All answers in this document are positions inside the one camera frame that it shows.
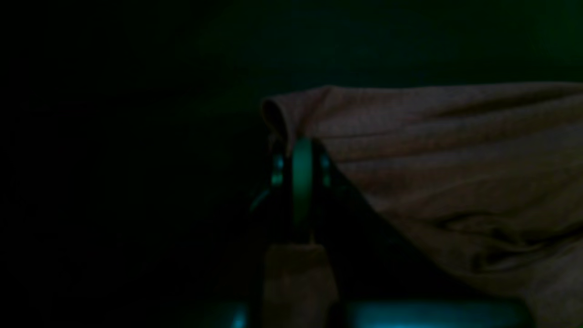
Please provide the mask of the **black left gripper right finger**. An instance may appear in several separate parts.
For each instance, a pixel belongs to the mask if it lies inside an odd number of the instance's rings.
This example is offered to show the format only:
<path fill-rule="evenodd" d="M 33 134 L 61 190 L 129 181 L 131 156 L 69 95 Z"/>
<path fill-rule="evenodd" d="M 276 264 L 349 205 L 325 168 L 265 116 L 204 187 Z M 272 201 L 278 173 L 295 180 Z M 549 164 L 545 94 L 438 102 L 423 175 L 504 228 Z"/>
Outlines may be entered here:
<path fill-rule="evenodd" d="M 336 181 L 335 168 L 324 145 L 312 141 L 316 168 L 315 234 L 332 266 L 341 299 L 356 301 L 365 298 L 362 252 L 365 243 L 362 229 L 356 226 L 349 208 L 348 188 Z"/>

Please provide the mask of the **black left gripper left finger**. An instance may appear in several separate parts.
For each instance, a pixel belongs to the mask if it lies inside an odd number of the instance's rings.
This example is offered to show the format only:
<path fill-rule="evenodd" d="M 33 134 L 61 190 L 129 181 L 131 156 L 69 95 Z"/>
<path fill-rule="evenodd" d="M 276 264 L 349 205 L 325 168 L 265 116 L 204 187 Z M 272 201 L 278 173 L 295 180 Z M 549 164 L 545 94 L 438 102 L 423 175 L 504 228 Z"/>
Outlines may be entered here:
<path fill-rule="evenodd" d="M 290 221 L 290 158 L 270 139 L 264 167 L 252 189 L 226 208 L 217 228 L 214 298 L 223 302 L 262 299 L 266 256 L 286 238 Z"/>

